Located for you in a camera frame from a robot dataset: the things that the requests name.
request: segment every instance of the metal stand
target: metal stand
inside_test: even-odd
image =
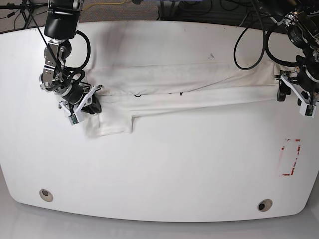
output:
[[[30,10],[30,13],[33,14],[33,12],[36,9],[47,6],[47,3],[33,4],[30,0],[29,0],[29,3],[27,3],[27,0],[22,0],[22,3],[20,5],[14,5],[13,3],[8,3],[7,5],[0,5],[0,9],[10,9],[10,10],[20,9],[20,13],[25,21],[24,26],[20,29],[27,29],[27,27],[30,25],[30,22],[31,22],[31,16],[30,14],[28,14],[28,16],[25,14],[25,11],[27,11],[25,5],[27,5],[28,9]]]

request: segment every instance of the white cloth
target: white cloth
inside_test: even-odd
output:
[[[134,117],[276,99],[279,69],[274,62],[249,71],[229,62],[92,69],[88,82],[105,90],[99,93],[102,113],[88,119],[86,132],[131,133]]]

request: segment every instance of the white table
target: white table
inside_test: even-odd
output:
[[[84,23],[93,67],[232,60],[242,28],[158,21]],[[0,164],[18,202],[91,216],[168,222],[234,221],[293,215],[309,197],[319,170],[318,118],[299,114],[297,98],[225,106],[135,120],[132,134],[86,138],[70,126],[53,94],[41,91],[44,43],[35,29],[0,35]],[[71,41],[71,66],[85,43]],[[242,39],[238,58],[258,58],[261,32]],[[274,34],[277,57],[299,51]],[[295,172],[282,176],[281,148],[301,139]],[[39,191],[54,200],[43,201]],[[259,212],[258,204],[273,200]]]

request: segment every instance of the metal grommet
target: metal grommet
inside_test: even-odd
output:
[[[53,195],[48,190],[41,189],[39,193],[40,193],[40,197],[44,201],[49,202],[49,203],[53,201]]]
[[[258,209],[259,212],[266,212],[266,211],[268,211],[271,208],[272,205],[273,205],[273,201],[272,200],[265,199],[265,200],[261,201],[258,204],[257,209]]]

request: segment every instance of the yellow cable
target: yellow cable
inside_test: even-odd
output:
[[[126,3],[127,0],[123,0],[122,2],[100,2],[100,3],[93,3],[90,4],[88,6],[86,6],[85,8],[82,9],[82,11],[86,11],[87,9],[89,9],[90,7],[96,6],[96,5],[120,5],[120,4],[124,4]]]

